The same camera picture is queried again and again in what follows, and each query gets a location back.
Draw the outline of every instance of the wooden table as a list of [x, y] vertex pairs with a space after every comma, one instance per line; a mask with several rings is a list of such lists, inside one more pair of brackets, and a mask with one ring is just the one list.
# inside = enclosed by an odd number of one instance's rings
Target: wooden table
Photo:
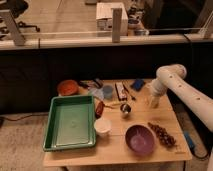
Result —
[[[133, 80], [122, 80], [129, 88]], [[114, 86], [115, 81], [107, 81], [105, 84]], [[177, 121], [171, 103], [164, 95], [160, 99], [158, 108], [150, 109], [148, 107], [149, 90], [147, 85], [140, 92], [135, 92], [129, 88], [129, 91], [136, 97], [137, 101], [128, 98], [128, 104], [132, 107], [129, 119], [123, 119], [120, 116], [120, 109], [105, 108], [103, 116], [110, 119], [112, 130], [108, 139], [97, 137], [95, 147], [75, 149], [61, 152], [46, 152], [44, 166], [83, 166], [83, 165], [104, 165], [104, 164], [128, 164], [128, 163], [151, 163], [167, 161], [183, 161], [192, 159], [190, 150], [187, 146], [182, 130]], [[82, 88], [81, 94], [87, 93]], [[116, 91], [114, 91], [112, 101], [117, 100]], [[162, 146], [155, 133], [155, 150], [146, 157], [135, 155], [125, 143], [125, 133], [127, 129], [134, 124], [141, 124], [148, 127], [147, 123], [159, 124], [166, 128], [167, 132], [174, 136], [177, 146], [167, 149]]]

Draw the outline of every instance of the purple bowl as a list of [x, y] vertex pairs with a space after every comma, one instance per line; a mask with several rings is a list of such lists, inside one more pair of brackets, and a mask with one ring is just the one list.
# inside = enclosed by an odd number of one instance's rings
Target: purple bowl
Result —
[[137, 155], [146, 156], [154, 150], [154, 136], [145, 126], [131, 126], [126, 132], [125, 139], [128, 147]]

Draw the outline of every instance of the cup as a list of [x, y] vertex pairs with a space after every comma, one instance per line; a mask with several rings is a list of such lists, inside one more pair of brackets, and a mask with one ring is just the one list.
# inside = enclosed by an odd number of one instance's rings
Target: cup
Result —
[[109, 135], [111, 130], [111, 122], [109, 119], [101, 117], [95, 121], [94, 128], [100, 137], [105, 138]]
[[121, 110], [121, 117], [127, 118], [131, 112], [131, 107], [130, 107], [130, 105], [125, 103], [120, 106], [120, 110]]
[[102, 88], [103, 90], [103, 94], [104, 94], [104, 98], [107, 100], [112, 99], [112, 93], [113, 93], [113, 87], [110, 85], [105, 85]]

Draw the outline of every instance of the blue cup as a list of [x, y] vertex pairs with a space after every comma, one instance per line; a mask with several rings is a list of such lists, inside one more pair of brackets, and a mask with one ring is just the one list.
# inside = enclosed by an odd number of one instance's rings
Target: blue cup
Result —
[[113, 93], [113, 87], [110, 85], [105, 85], [102, 88], [103, 90], [103, 94], [104, 94], [104, 98], [107, 100], [112, 99], [112, 93]]

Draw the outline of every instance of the floor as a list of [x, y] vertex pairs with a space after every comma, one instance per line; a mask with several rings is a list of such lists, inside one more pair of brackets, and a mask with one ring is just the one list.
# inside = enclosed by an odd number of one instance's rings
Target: floor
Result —
[[[188, 131], [196, 144], [196, 153], [204, 155], [206, 150], [195, 131], [188, 114], [181, 104], [174, 105], [179, 123], [184, 131]], [[0, 171], [60, 171], [60, 168], [44, 168], [42, 165], [44, 152], [42, 149], [47, 113], [34, 113], [42, 116], [28, 117], [16, 122], [4, 121], [0, 128]], [[19, 118], [29, 114], [7, 115]], [[208, 159], [199, 161], [193, 157], [186, 162], [186, 171], [204, 171]], [[72, 171], [182, 171], [184, 163], [154, 163], [138, 165], [107, 165], [68, 168]]]
[[[129, 8], [131, 0], [102, 0], [101, 2], [123, 2]], [[86, 5], [85, 0], [26, 0], [29, 8], [17, 18], [27, 24], [37, 25], [42, 38], [97, 36], [96, 5]], [[22, 29], [22, 33], [34, 33], [33, 29]]]

